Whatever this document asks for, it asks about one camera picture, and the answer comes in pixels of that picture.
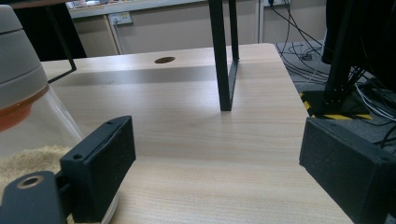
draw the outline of orange rim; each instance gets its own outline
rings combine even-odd
[[[26,119],[32,109],[32,104],[41,98],[48,90],[50,86],[47,84],[44,89],[36,93],[35,95],[17,102],[15,105],[10,105],[4,109],[0,109],[0,132],[5,131]]]

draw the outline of black metal leg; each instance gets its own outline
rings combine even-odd
[[[53,15],[53,12],[52,12],[51,8],[50,7],[46,7],[46,10],[47,10],[47,14],[49,15],[49,20],[52,23],[52,26],[53,26],[53,28],[55,30],[55,33],[56,33],[56,35],[59,38],[59,41],[61,42],[62,48],[64,49],[64,54],[66,55],[67,60],[70,62],[70,65],[72,67],[71,70],[69,70],[69,71],[67,71],[67,72],[65,72],[65,73],[63,73],[63,74],[61,74],[61,75],[59,75],[57,77],[54,77],[54,78],[50,79],[49,83],[51,83],[51,82],[54,82],[54,81],[58,80],[61,77],[65,77],[68,74],[76,71],[77,67],[76,67],[76,64],[73,61],[73,56],[70,53],[69,47],[67,47],[66,41],[64,39],[64,35],[62,34],[61,29],[59,28],[58,22],[56,21],[56,18]]]
[[[222,1],[209,0],[210,21],[212,25],[213,49],[215,52],[216,72],[219,88],[219,102],[221,111],[231,111],[233,107],[233,89],[239,60],[237,18],[235,0],[229,1],[230,24],[233,50],[233,63],[230,75],[227,69],[227,50],[224,31],[224,16]]]

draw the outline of black metal frame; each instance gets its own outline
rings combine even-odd
[[[369,114],[360,98],[350,93],[356,78],[350,81],[352,53],[359,45],[357,36],[363,24],[367,6],[364,1],[347,0],[342,24],[335,44],[332,67],[324,91],[303,91],[314,115]]]
[[[47,14],[49,16],[49,20],[50,20],[50,22],[52,24],[52,27],[55,30],[55,33],[58,36],[59,41],[61,42],[62,48],[64,50],[64,54],[66,55],[66,58],[69,61],[70,66],[72,67],[69,71],[67,71],[67,72],[65,72],[63,74],[60,74],[57,77],[54,77],[54,78],[50,79],[49,83],[52,83],[52,82],[58,80],[59,78],[65,77],[65,76],[69,75],[70,73],[76,71],[77,67],[76,67],[76,64],[74,63],[73,56],[72,56],[72,54],[70,52],[70,49],[69,49],[69,47],[67,47],[66,40],[64,39],[64,35],[62,34],[61,29],[59,28],[59,24],[56,21],[55,16],[53,15],[52,9],[50,7],[46,7],[46,11],[47,11]]]
[[[222,0],[209,0],[210,21],[212,25],[213,49],[215,51],[216,72],[219,88],[221,111],[231,111],[233,107],[233,90],[239,62],[238,28],[235,0],[229,0],[231,42],[233,63],[230,73],[227,67],[227,49],[225,42],[224,15]]]

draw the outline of white wall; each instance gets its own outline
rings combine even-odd
[[[237,0],[240,44],[283,43],[288,23],[266,7],[262,10],[262,38],[259,31],[259,0]],[[292,0],[291,14],[301,29],[316,39],[325,32],[326,0]],[[228,6],[224,2],[225,20]],[[285,7],[276,10],[288,17]],[[117,34],[123,53],[142,53],[173,49],[212,47],[212,36],[207,2],[159,7],[131,12],[134,23],[118,26]],[[75,19],[80,39],[89,57],[112,55],[117,52],[110,43],[112,35],[104,16]],[[288,41],[302,41],[296,29],[291,28]]]
[[[284,7],[276,7],[284,17],[288,11]],[[323,39],[326,32],[326,0],[291,0],[290,11],[300,29],[312,35],[315,39]],[[284,43],[288,31],[288,22],[266,7],[263,13],[262,42]],[[297,29],[290,27],[290,41],[303,41]]]

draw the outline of screw hole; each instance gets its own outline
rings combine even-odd
[[[79,160],[79,159],[81,159],[81,158],[82,158],[82,155],[81,155],[81,154],[76,154],[76,155],[73,156],[73,159],[74,159],[74,160]]]

